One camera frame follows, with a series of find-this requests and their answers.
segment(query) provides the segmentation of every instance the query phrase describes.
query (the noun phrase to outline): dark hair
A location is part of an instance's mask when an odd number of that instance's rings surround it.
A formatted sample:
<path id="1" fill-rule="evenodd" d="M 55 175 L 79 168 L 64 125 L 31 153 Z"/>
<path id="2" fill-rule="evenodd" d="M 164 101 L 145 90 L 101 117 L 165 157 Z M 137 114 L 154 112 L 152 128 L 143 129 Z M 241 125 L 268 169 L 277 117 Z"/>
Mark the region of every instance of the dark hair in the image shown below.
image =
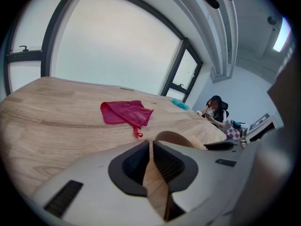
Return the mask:
<path id="1" fill-rule="evenodd" d="M 220 96 L 213 96 L 210 100 L 215 100 L 218 102 L 218 109 L 214 111 L 213 118 L 219 122 L 222 122 L 224 119 L 224 110 L 222 109 L 222 98 Z"/>

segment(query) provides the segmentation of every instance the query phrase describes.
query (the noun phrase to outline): white ceiling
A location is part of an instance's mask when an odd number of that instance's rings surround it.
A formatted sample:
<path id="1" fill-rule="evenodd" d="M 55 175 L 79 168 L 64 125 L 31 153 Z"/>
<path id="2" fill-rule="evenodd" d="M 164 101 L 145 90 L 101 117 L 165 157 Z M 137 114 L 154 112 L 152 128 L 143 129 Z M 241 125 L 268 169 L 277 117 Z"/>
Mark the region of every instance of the white ceiling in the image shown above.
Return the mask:
<path id="1" fill-rule="evenodd" d="M 234 0 L 234 3 L 238 18 L 237 66 L 273 83 L 293 42 L 292 36 L 281 52 L 274 51 L 273 46 L 281 28 L 282 16 L 270 0 Z M 267 21 L 268 16 L 275 18 L 277 23 L 270 25 Z"/>

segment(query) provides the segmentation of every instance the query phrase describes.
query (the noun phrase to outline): red cloth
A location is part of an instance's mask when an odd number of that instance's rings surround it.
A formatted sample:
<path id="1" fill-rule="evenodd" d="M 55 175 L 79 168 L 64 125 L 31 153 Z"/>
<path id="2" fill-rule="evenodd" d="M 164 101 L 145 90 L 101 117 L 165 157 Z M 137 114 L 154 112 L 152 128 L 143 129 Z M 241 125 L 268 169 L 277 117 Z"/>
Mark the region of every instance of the red cloth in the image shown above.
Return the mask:
<path id="1" fill-rule="evenodd" d="M 142 137 L 137 128 L 147 126 L 154 110 L 144 108 L 140 100 L 103 102 L 100 105 L 103 119 L 108 124 L 127 122 L 134 128 L 134 134 Z"/>

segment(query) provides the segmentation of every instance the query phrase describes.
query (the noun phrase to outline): wooden tabletop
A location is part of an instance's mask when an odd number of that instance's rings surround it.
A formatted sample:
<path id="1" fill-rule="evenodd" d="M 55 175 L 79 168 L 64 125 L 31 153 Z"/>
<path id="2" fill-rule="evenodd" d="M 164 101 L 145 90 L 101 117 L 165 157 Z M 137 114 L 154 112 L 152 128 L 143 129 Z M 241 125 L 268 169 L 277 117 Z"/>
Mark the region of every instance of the wooden tabletop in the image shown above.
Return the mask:
<path id="1" fill-rule="evenodd" d="M 141 91 L 43 77 L 20 88 L 0 103 L 1 156 L 16 187 L 30 196 L 41 184 L 77 158 L 138 140 L 127 123 L 108 125 L 100 104 L 141 100 L 153 109 L 139 140 L 153 141 L 162 131 L 174 131 L 196 148 L 223 141 L 226 135 L 193 111 L 170 98 Z M 167 186 L 152 160 L 150 147 L 143 185 L 154 208 L 164 213 Z"/>

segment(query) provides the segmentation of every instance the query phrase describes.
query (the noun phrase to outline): woman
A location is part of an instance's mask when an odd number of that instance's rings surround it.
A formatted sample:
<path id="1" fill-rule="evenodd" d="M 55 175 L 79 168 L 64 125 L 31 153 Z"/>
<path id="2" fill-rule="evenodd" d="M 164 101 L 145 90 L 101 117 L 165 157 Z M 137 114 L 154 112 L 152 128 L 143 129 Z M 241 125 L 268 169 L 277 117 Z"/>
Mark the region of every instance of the woman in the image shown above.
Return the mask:
<path id="1" fill-rule="evenodd" d="M 213 96 L 201 113 L 219 128 L 223 128 L 226 124 L 227 114 L 222 109 L 222 99 L 219 96 Z"/>

